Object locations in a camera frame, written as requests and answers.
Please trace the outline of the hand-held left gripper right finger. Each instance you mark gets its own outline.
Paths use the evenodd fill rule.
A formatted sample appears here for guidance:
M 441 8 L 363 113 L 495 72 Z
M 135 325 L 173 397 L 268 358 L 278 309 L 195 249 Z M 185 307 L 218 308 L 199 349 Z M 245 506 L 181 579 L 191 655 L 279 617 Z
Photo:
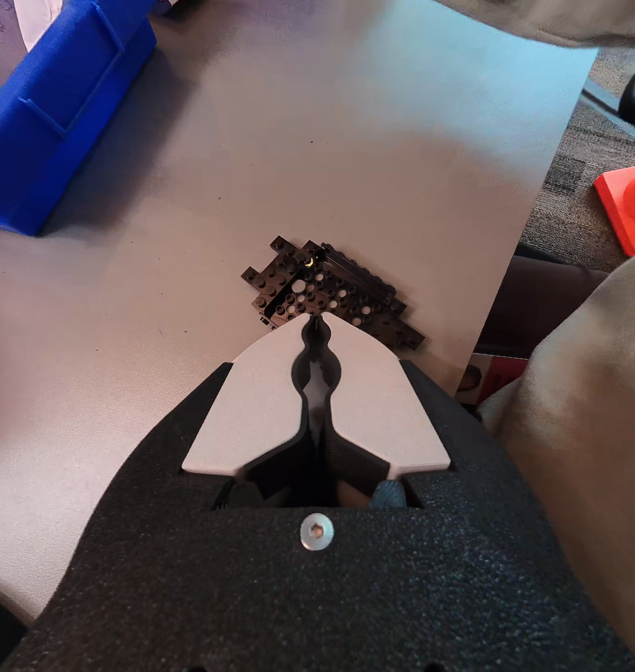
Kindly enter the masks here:
M 320 316 L 325 456 L 343 481 L 397 481 L 447 470 L 450 457 L 400 359 L 332 314 Z

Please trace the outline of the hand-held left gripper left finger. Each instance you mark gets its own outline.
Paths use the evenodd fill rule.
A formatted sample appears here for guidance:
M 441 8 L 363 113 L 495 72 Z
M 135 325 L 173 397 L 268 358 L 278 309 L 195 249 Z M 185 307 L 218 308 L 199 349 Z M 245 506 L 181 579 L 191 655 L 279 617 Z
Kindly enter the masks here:
M 243 476 L 254 460 L 299 435 L 307 407 L 294 369 L 308 353 L 312 322 L 296 317 L 234 359 L 184 458 L 185 472 Z

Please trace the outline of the black toy brick chassis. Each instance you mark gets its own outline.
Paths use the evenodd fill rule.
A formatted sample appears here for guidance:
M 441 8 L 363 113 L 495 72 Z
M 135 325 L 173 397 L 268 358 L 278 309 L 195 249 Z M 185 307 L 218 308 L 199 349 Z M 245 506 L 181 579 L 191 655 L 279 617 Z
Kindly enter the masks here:
M 402 319 L 407 306 L 397 290 L 333 246 L 309 240 L 297 247 L 277 237 L 272 261 L 248 267 L 241 279 L 256 292 L 253 306 L 263 324 L 278 329 L 302 315 L 328 313 L 368 333 L 392 350 L 416 351 L 425 336 Z M 310 258 L 313 267 L 305 267 Z

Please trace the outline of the person's right forearm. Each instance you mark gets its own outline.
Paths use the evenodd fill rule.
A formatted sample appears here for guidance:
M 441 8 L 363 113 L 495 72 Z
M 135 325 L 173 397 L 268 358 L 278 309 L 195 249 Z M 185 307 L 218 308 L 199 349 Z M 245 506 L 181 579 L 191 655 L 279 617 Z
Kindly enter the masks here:
M 635 48 L 635 1 L 439 1 L 508 34 L 572 48 Z

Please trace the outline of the grey desk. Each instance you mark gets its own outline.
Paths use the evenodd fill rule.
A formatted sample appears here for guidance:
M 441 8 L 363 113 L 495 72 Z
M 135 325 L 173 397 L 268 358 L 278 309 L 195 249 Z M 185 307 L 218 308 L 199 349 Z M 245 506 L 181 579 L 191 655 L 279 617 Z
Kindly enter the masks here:
M 596 57 L 432 1 L 207 1 L 43 237 L 0 231 L 0 601 L 44 609 L 108 483 L 268 332 L 241 280 L 326 242 L 392 284 L 453 393 Z

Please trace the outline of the person's beige clothing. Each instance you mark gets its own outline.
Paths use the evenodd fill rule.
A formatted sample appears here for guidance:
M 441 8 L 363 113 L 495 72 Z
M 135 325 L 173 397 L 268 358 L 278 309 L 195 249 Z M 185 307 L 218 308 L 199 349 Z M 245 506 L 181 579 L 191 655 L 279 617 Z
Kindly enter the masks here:
M 612 273 L 514 257 L 482 336 L 529 356 L 483 423 L 635 655 L 635 256 Z

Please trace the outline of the orange traffic cone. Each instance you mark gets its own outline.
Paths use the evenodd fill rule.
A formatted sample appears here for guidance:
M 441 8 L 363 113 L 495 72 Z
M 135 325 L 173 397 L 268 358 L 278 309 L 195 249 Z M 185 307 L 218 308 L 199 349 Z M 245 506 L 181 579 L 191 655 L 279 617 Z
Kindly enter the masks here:
M 594 186 L 624 254 L 635 256 L 635 166 L 605 172 Z

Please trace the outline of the blue plastic bin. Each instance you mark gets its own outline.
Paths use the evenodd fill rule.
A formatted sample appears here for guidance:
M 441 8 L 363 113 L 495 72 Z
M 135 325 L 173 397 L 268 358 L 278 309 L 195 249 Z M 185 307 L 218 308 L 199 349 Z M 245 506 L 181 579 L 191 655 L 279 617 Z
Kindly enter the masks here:
M 156 45 L 153 1 L 38 1 L 0 86 L 0 230 L 32 236 Z

